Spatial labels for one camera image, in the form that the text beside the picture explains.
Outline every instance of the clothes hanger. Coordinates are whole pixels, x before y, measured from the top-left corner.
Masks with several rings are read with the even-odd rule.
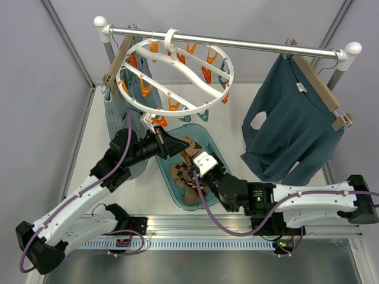
[[[128,28],[137,28],[134,24],[132,26],[128,26]],[[108,69],[108,72],[103,76],[102,81],[104,83],[105,87],[109,87],[112,92],[115,91],[117,88],[115,79],[116,79],[116,74],[119,68],[121,67],[121,64],[124,61],[124,58],[126,56],[127,51],[129,50],[132,42],[133,42],[133,37],[126,35],[124,37],[123,42],[121,43],[120,48],[118,49],[118,52],[114,56],[114,60],[111,64],[111,66]]]
[[[295,40],[287,40],[286,44],[297,45]],[[287,59],[288,54],[283,53],[283,58]],[[320,96],[321,100],[324,102],[326,107],[330,112],[333,112],[336,115],[336,120],[332,124],[332,127],[335,131],[340,130],[342,127],[349,127],[354,120],[354,116],[350,113],[344,113],[341,110],[341,103],[338,101],[338,98],[334,93],[327,87],[324,80],[317,74],[310,62],[304,57],[299,55],[293,55],[293,59],[296,62],[297,66],[304,73],[305,77],[311,83],[314,90]],[[337,113],[337,109],[342,112],[342,115]]]

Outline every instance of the translucent tray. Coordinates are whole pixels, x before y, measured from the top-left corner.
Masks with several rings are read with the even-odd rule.
[[[217,157],[225,165],[226,171],[228,173],[230,173],[230,171],[229,171],[228,167],[226,166],[225,161],[222,158],[219,150],[217,149],[212,138],[210,137],[208,131],[204,127],[202,127],[198,124],[189,123],[189,124],[185,124],[179,128],[176,128],[174,130],[168,131],[168,133],[175,138],[181,138],[183,136],[188,136],[190,139],[196,141],[204,150],[207,150],[208,153],[210,153],[210,154],[215,153],[217,155]],[[171,179],[169,167],[172,164],[182,162],[180,155],[176,155],[176,156],[171,157],[170,159],[167,159],[167,160],[161,159],[160,157],[156,156],[156,161],[158,163],[160,171],[162,172],[162,176],[166,182],[166,185],[167,185],[167,188],[171,194],[171,197],[174,200],[174,202],[176,203],[176,205],[179,206],[180,208],[183,208],[183,209],[189,210],[189,211],[204,209],[203,204],[192,205],[192,206],[185,205],[184,199],[183,199],[185,189],[177,186],[175,184],[176,181]],[[212,206],[212,205],[218,203],[217,198],[211,192],[205,196],[205,201],[207,202],[208,206]]]

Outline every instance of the brown patterned fabric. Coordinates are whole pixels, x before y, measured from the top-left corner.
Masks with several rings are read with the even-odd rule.
[[[198,205],[201,204],[201,199],[197,192],[197,188],[188,186],[187,182],[193,183],[193,180],[188,174],[188,171],[190,169],[189,165],[192,165],[192,157],[199,153],[203,148],[187,136],[181,137],[181,140],[188,142],[190,144],[190,147],[180,152],[180,156],[183,162],[170,165],[169,170],[171,179],[176,180],[175,184],[177,186],[185,189],[183,196],[185,205]],[[204,186],[204,189],[202,191],[205,194],[208,194],[210,192],[210,189],[208,186]]]

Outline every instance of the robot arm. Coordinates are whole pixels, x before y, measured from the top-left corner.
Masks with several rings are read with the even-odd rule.
[[[269,211],[277,204],[269,221],[257,235],[300,234],[300,228],[331,218],[346,218],[352,224],[375,224],[379,217],[372,198],[368,195],[342,195],[341,192],[366,191],[368,186],[362,176],[350,176],[346,182],[326,186],[288,186],[273,183],[247,182],[226,173],[222,162],[205,151],[193,158],[192,169],[198,172],[201,181],[211,188],[226,211],[238,212],[242,207],[258,226]],[[309,194],[325,191],[325,194]],[[281,202],[294,193],[298,198]]]
[[[128,227],[133,217],[117,204],[106,206],[105,211],[92,218],[79,219],[130,177],[130,166],[155,155],[167,159],[189,147],[188,143],[171,137],[162,127],[149,130],[142,141],[132,131],[130,148],[121,166],[102,183],[83,193],[84,188],[106,177],[119,162],[126,147],[127,132],[121,130],[116,134],[103,159],[71,196],[33,224],[23,221],[16,228],[20,248],[25,250],[27,244],[30,245],[26,256],[42,275],[58,267],[68,253],[84,242]],[[370,196],[341,195],[347,191],[368,191],[362,176],[351,176],[347,182],[321,187],[285,186],[240,180],[226,173],[221,161],[206,151],[196,155],[193,161],[192,168],[198,172],[201,181],[208,184],[225,210],[236,212],[243,207],[245,215],[251,218],[252,228],[257,227],[276,206],[257,235],[291,235],[293,232],[299,235],[304,225],[327,218],[347,218],[353,224],[379,222]],[[339,194],[306,195],[315,189]],[[304,196],[282,201],[299,192]],[[71,199],[62,209],[62,204]],[[56,214],[54,220],[46,225],[53,214]]]
[[[117,204],[106,206],[105,211],[92,218],[86,218],[84,221],[79,219],[131,176],[129,167],[155,155],[167,159],[190,146],[182,140],[171,137],[162,127],[155,127],[154,133],[147,131],[142,141],[137,139],[136,133],[132,130],[129,151],[121,166],[102,183],[83,193],[83,189],[105,177],[120,161],[127,138],[126,129],[117,132],[104,157],[76,191],[32,224],[23,221],[17,226],[16,234],[22,250],[40,230],[31,242],[26,255],[42,275],[58,267],[67,254],[86,241],[103,233],[128,227],[131,217]],[[53,214],[57,215],[52,222],[45,225]]]

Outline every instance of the black cable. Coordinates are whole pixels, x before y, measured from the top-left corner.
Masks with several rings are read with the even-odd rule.
[[[280,240],[281,238],[283,238],[283,235],[280,235],[279,237],[277,237],[277,238],[275,238],[275,239],[273,239],[273,240],[269,240],[269,239],[265,238],[265,237],[262,236],[262,235],[260,235],[260,237],[263,238],[263,239],[266,240],[266,241],[278,241],[278,240]]]
[[[92,210],[92,212],[91,212],[92,217],[94,216],[94,211],[95,211],[95,209],[98,208],[100,205],[104,205],[105,208],[107,207],[107,204],[105,204],[105,203],[99,203],[99,204],[96,205],[95,208]]]
[[[303,241],[303,230],[304,230],[304,229],[303,229],[303,227],[302,227],[302,228],[301,228],[300,239],[299,239],[299,241],[298,241],[298,243],[297,243],[296,246],[295,246],[295,241],[294,241],[294,245],[293,245],[292,251],[286,250],[286,249],[284,249],[283,247],[280,247],[281,250],[284,251],[284,252],[286,252],[287,255],[288,255],[288,254],[293,254],[295,251],[297,251],[298,247],[300,246],[300,244],[301,244],[302,241]]]

